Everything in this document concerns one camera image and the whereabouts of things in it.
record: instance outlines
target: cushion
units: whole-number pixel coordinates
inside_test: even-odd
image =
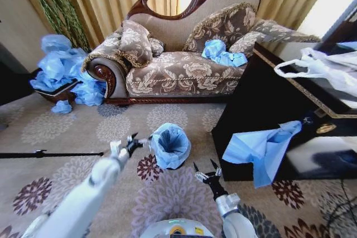
[[[125,20],[119,55],[126,58],[134,67],[143,68],[152,60],[149,31],[139,23]]]
[[[194,52],[164,52],[127,75],[130,96],[233,93],[246,65],[227,67]]]
[[[221,9],[198,23],[189,35],[184,51],[202,52],[205,42],[221,39],[229,48],[254,25],[255,9],[251,4],[239,3]]]
[[[132,64],[125,58],[121,57],[118,53],[120,46],[120,40],[122,38],[122,29],[118,28],[112,34],[110,34],[98,47],[96,47],[91,53],[89,53],[83,61],[81,71],[84,72],[91,60],[95,58],[105,58],[108,60],[116,61],[121,65],[125,73],[127,74],[132,67]]]
[[[256,32],[250,31],[246,33],[242,38],[237,40],[231,47],[229,48],[229,52],[231,53],[238,53],[241,52],[245,54],[246,57],[249,57],[253,54],[253,47],[255,42],[261,42],[267,35]]]
[[[295,30],[286,28],[279,25],[272,20],[258,20],[258,22],[252,28],[252,31],[263,33],[268,37],[271,42],[320,42],[320,38],[317,36],[305,35]]]
[[[151,52],[153,57],[159,57],[165,48],[165,44],[156,38],[149,38]]]

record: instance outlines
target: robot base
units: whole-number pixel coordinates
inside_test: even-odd
[[[190,235],[189,237],[214,237],[214,235],[200,222],[176,218],[173,220],[163,220],[148,226],[140,238],[170,237],[171,234]]]

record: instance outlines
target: yellow label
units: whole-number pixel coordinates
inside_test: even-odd
[[[200,229],[198,227],[195,227],[195,231],[196,231],[197,234],[203,235],[203,230],[202,229]]]

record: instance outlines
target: carpet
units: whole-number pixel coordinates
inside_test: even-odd
[[[198,220],[221,237],[213,194],[195,179],[192,163],[203,172],[213,170],[210,158],[218,163],[210,131],[224,104],[76,105],[70,114],[53,114],[52,106],[32,94],[0,107],[0,122],[9,125],[0,132],[0,152],[100,152],[109,149],[111,140],[124,141],[135,132],[138,138],[148,137],[165,122],[182,127],[192,143],[189,158],[176,171],[160,169],[148,148],[136,150],[87,237],[138,237],[150,223],[175,217]],[[0,237],[21,237],[38,215],[55,209],[98,159],[0,159]],[[221,184],[240,196],[241,213],[259,237],[356,237],[345,204],[357,193],[356,180],[279,181],[258,190],[253,182],[221,179]]]

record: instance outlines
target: wall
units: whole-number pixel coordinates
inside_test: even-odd
[[[317,0],[298,31],[323,38],[353,0]]]
[[[41,37],[48,30],[28,0],[0,0],[0,42],[29,71],[44,56]]]

